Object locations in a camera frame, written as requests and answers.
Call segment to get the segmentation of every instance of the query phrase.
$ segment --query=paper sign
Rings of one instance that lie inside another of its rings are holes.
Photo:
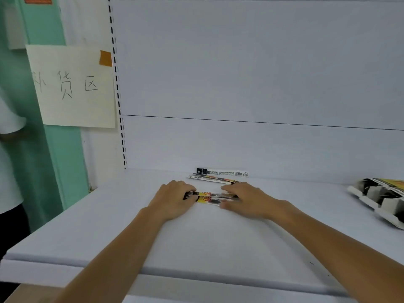
[[[100,49],[27,45],[27,54],[44,124],[115,127],[113,71]]]
[[[52,4],[52,0],[24,0],[26,4]]]

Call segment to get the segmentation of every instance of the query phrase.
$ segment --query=forearm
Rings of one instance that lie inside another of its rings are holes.
[[[274,221],[300,241],[360,303],[404,298],[404,266],[288,204]]]
[[[122,302],[143,266],[164,220],[150,208],[105,247],[54,303]]]

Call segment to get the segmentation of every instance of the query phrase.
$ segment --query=orange tape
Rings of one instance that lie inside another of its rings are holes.
[[[103,51],[103,50],[100,50],[100,51],[101,51],[100,65],[112,67],[111,52],[107,52],[107,51]]]

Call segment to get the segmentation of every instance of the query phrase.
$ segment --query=right hand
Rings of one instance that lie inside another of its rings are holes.
[[[278,220],[288,215],[292,204],[288,201],[278,200],[255,188],[248,183],[235,183],[221,187],[223,190],[235,194],[240,202],[221,202],[220,208],[231,210],[248,218],[264,218]]]

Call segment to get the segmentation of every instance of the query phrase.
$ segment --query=hand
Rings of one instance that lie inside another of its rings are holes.
[[[222,189],[237,195],[240,202],[222,202],[220,208],[231,210],[249,218],[277,220],[288,214],[293,207],[288,201],[278,200],[248,183],[222,186]]]
[[[171,181],[167,185],[161,185],[148,208],[153,209],[164,221],[175,219],[195,204],[198,198],[196,195],[183,200],[185,192],[195,190],[194,186],[183,181]]]

